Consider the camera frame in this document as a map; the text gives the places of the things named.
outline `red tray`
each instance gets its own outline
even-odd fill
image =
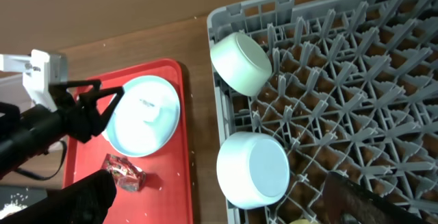
[[[103,88],[111,88],[122,86],[129,80],[143,75],[163,77],[173,85],[181,102],[181,118],[173,137],[160,150],[143,158],[129,158],[130,162],[148,174],[146,186],[140,192],[127,192],[118,187],[116,199],[108,210],[104,223],[192,224],[192,184],[181,67],[174,60],[162,59],[106,73],[93,79],[100,79]],[[111,97],[99,100],[99,111],[104,110],[110,100]],[[63,187],[99,170],[107,153],[120,155],[102,135],[86,144],[70,138]]]

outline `crumpled candy wrapper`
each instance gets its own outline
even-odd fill
[[[141,190],[146,179],[146,173],[142,169],[132,165],[128,159],[115,155],[106,155],[102,169],[112,174],[116,185],[129,192]]]

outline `yellow object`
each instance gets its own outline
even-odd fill
[[[310,222],[306,219],[292,221],[290,224],[310,224]]]

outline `tray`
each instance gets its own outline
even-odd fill
[[[282,200],[260,215],[227,203],[229,223],[327,223],[328,171],[438,221],[437,28],[436,0],[248,0],[214,10],[210,47],[245,33],[273,67],[254,97],[213,70],[220,142],[269,134],[291,166]]]
[[[181,118],[173,137],[159,151],[143,158],[129,159],[148,174],[146,186],[140,192],[127,192],[118,187],[116,198],[104,223],[192,224],[192,183],[181,67],[174,60],[162,59],[105,73],[93,79],[100,79],[102,88],[111,88],[122,86],[129,80],[143,75],[163,77],[174,86],[181,102]],[[111,97],[106,97],[100,100],[98,109],[104,110],[110,99]],[[122,156],[102,135],[86,144],[70,139],[63,187],[99,170],[107,153]]]

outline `brown wall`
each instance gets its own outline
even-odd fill
[[[239,1],[243,0],[0,0],[0,52],[79,45]]]

